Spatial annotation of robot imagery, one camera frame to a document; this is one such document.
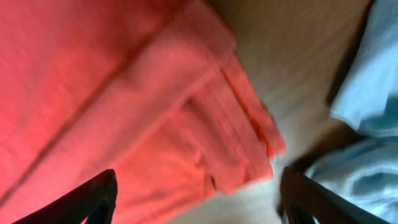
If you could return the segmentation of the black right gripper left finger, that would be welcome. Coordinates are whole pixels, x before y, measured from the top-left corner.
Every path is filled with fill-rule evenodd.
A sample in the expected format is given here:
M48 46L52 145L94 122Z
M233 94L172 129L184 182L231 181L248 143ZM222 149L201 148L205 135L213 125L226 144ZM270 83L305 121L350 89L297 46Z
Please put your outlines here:
M14 223L111 224L117 194L116 173L106 169L58 200Z

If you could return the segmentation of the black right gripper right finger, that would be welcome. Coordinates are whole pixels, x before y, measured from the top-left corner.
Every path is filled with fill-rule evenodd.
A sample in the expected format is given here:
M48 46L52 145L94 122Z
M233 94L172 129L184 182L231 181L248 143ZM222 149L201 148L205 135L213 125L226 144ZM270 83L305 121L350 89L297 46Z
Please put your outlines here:
M383 224L291 167L283 170L280 194L289 223Z

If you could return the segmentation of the red t-shirt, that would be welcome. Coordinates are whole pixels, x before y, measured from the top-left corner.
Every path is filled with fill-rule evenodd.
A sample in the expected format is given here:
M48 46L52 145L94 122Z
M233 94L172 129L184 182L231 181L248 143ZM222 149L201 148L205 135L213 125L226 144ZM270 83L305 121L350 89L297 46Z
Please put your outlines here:
M105 169L115 223L163 223L285 150L205 1L1 1L1 222Z

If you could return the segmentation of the light blue t-shirt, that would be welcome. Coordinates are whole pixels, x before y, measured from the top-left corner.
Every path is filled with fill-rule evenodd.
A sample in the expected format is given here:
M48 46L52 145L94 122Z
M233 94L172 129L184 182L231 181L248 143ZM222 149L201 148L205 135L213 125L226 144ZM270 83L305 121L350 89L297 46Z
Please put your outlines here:
M374 1L330 116L367 139L321 157L306 176L397 223L397 0Z

